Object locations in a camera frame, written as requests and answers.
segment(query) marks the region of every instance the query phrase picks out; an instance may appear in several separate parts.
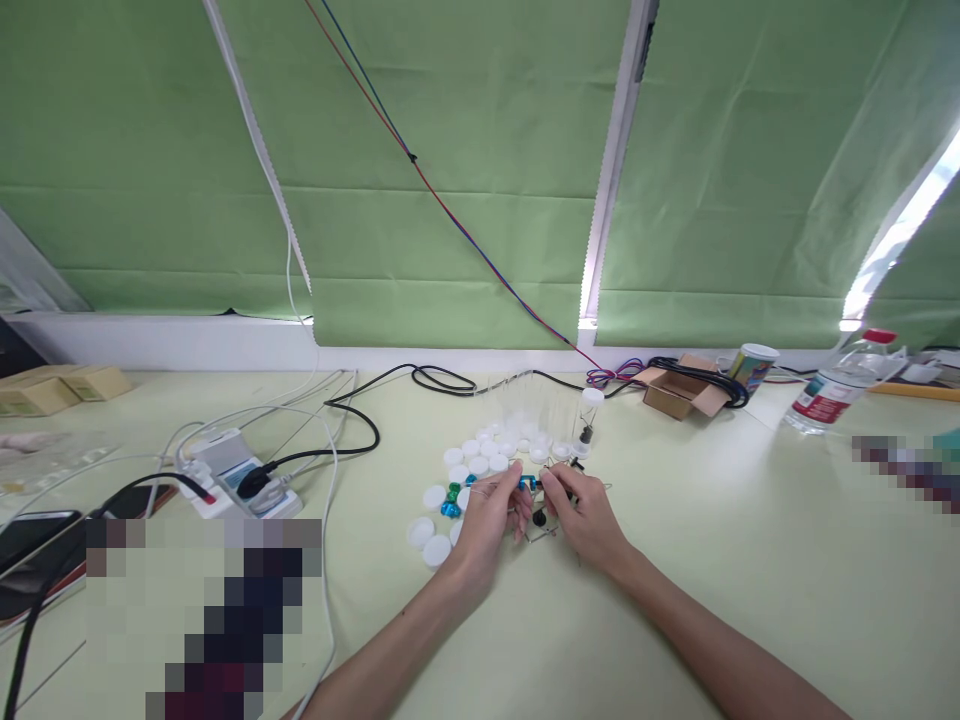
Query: bottle label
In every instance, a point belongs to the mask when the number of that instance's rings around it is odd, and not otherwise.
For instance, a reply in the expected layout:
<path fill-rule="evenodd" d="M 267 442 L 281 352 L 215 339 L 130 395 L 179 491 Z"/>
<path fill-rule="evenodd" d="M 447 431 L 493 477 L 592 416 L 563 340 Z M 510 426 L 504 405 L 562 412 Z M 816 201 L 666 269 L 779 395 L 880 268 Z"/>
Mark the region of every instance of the bottle label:
<path fill-rule="evenodd" d="M 866 388 L 830 380 L 817 373 L 793 403 L 793 409 L 811 420 L 829 425 L 836 422 L 843 411 L 863 395 L 865 390 Z"/>

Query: white wall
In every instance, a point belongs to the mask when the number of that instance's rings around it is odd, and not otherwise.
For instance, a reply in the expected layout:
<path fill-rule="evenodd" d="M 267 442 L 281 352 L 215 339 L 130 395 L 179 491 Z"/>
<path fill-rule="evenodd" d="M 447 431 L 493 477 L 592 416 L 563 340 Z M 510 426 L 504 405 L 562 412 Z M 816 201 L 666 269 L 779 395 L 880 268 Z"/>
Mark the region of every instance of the white wall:
<path fill-rule="evenodd" d="M 296 322 L 236 315 L 144 317 L 128 315 L 24 313 L 4 317 L 52 363 L 116 365 L 125 370 L 310 371 L 317 348 Z M 630 357 L 679 356 L 683 349 L 595 348 L 596 330 L 581 329 L 577 344 L 604 367 Z M 694 349 L 703 357 L 730 350 Z M 806 370 L 829 351 L 783 351 L 781 363 Z M 422 348 L 320 348 L 320 369 L 382 371 L 412 362 L 454 371 L 508 372 L 536 368 L 578 372 L 592 366 L 572 350 L 437 350 Z"/>

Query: green window blind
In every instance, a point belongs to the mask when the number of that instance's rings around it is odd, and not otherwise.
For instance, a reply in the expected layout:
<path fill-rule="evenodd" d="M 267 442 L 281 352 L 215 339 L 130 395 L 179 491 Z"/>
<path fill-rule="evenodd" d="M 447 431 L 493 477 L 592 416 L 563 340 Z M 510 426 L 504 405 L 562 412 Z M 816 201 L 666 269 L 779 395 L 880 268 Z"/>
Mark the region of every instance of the green window blind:
<path fill-rule="evenodd" d="M 598 342 L 827 347 L 884 216 L 960 115 L 948 0 L 664 0 Z"/>
<path fill-rule="evenodd" d="M 197 0 L 8 0 L 0 87 L 0 206 L 95 310 L 290 315 L 286 233 Z"/>
<path fill-rule="evenodd" d="M 628 0 L 331 4 L 434 187 L 527 303 L 575 337 Z M 320 344 L 562 347 L 427 193 L 302 2 L 221 10 Z"/>
<path fill-rule="evenodd" d="M 867 324 L 899 334 L 897 345 L 960 345 L 960 181 L 955 177 L 887 272 Z"/>

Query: forearm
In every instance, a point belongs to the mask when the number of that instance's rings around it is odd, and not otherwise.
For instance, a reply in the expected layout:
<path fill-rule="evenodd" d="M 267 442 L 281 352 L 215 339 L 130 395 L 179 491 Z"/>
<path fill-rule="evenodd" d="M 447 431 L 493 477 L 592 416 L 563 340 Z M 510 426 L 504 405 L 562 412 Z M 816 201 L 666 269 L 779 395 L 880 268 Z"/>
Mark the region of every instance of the forearm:
<path fill-rule="evenodd" d="M 461 590 L 454 573 L 437 573 L 399 615 L 320 684 L 303 720 L 389 717 L 436 649 L 466 617 Z M 292 718 L 297 706 L 283 720 Z"/>
<path fill-rule="evenodd" d="M 847 718 L 815 687 L 741 635 L 634 551 L 611 573 L 732 720 Z"/>

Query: plastic water bottle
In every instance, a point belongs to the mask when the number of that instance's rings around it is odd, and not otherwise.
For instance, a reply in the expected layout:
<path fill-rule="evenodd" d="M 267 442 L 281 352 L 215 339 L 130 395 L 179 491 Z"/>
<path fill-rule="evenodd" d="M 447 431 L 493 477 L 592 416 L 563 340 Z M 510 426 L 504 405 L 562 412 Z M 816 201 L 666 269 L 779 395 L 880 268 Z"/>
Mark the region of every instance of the plastic water bottle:
<path fill-rule="evenodd" d="M 897 339 L 889 330 L 867 330 L 847 343 L 817 371 L 783 421 L 806 435 L 822 435 L 867 388 L 889 372 L 887 345 Z"/>

